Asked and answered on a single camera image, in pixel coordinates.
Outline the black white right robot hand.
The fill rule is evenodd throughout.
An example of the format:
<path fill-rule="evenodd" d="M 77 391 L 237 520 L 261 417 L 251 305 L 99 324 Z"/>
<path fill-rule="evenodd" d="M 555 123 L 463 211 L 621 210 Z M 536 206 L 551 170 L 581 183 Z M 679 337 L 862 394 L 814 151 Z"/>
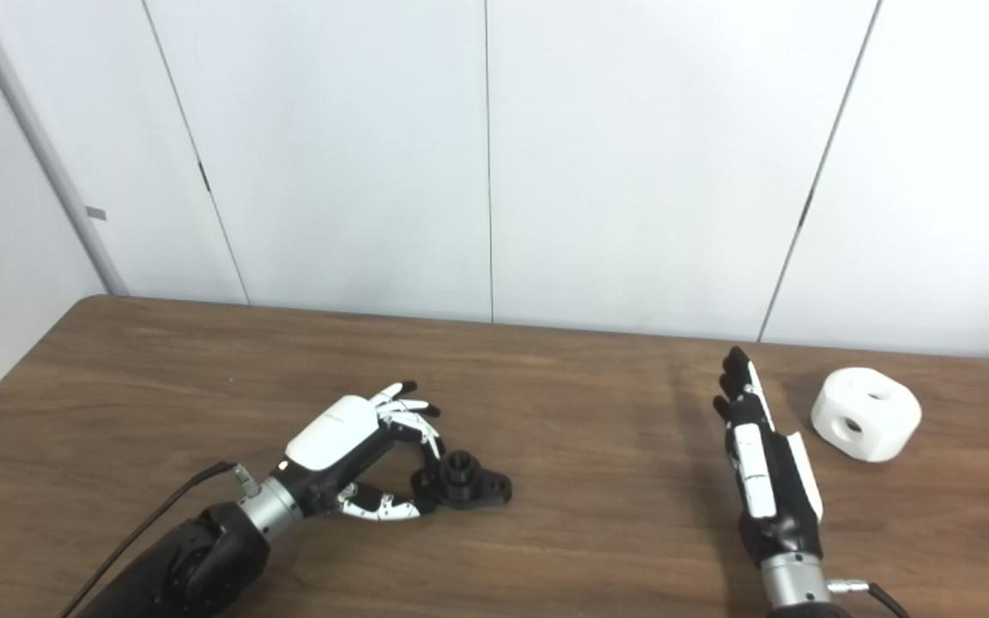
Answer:
<path fill-rule="evenodd" d="M 801 432 L 781 433 L 755 364 L 733 347 L 722 361 L 714 409 L 742 501 L 738 529 L 755 566 L 792 553 L 824 556 L 823 501 Z"/>

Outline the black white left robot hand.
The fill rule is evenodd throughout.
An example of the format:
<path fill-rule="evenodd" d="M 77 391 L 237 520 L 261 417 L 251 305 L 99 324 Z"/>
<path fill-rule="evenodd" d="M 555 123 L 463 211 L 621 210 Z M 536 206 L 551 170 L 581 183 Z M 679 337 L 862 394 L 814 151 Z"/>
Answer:
<path fill-rule="evenodd" d="M 417 445 L 424 462 L 436 466 L 444 443 L 429 419 L 439 408 L 407 399 L 416 382 L 397 382 L 365 398 L 347 395 L 295 435 L 272 470 L 305 518 L 341 513 L 372 521 L 420 518 L 435 512 L 435 500 L 395 495 L 360 482 L 360 476 L 397 443 Z"/>

